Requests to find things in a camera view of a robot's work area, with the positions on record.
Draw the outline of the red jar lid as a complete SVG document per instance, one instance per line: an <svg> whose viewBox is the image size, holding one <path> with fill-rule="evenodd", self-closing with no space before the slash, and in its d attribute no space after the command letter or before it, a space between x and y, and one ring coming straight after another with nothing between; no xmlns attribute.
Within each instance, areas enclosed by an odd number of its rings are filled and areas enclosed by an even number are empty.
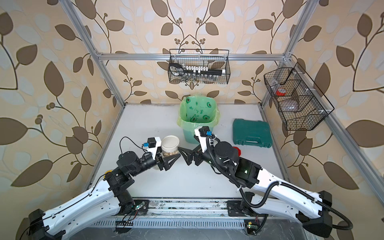
<svg viewBox="0 0 384 240"><path fill-rule="evenodd" d="M242 154L241 150L240 150L239 148L237 148L237 147L233 147L233 148L236 149L236 150L238 151L238 156L240 157L241 154Z"/></svg>

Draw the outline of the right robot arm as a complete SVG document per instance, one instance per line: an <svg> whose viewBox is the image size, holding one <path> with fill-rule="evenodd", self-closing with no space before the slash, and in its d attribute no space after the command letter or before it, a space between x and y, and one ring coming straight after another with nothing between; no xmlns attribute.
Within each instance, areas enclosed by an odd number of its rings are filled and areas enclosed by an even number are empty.
<svg viewBox="0 0 384 240"><path fill-rule="evenodd" d="M228 142L220 142L205 151L201 146L193 150L178 148L186 163L208 163L229 178L242 195L246 215L286 217L319 237L328 238L333 229L328 208L331 194L311 193L274 176L260 165L239 156L239 151Z"/></svg>

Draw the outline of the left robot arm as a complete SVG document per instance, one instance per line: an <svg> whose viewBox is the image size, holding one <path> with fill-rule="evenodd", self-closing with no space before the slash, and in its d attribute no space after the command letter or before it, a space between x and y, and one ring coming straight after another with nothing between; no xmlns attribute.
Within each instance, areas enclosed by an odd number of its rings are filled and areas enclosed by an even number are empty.
<svg viewBox="0 0 384 240"><path fill-rule="evenodd" d="M51 210L30 213L29 226L17 239L66 240L91 224L116 215L123 215L122 222L127 224L129 215L136 216L149 203L137 203L129 193L133 177L155 166L167 171L180 156L163 155L161 148L149 149L141 158L132 151L119 155L117 168L101 175L94 187Z"/></svg>

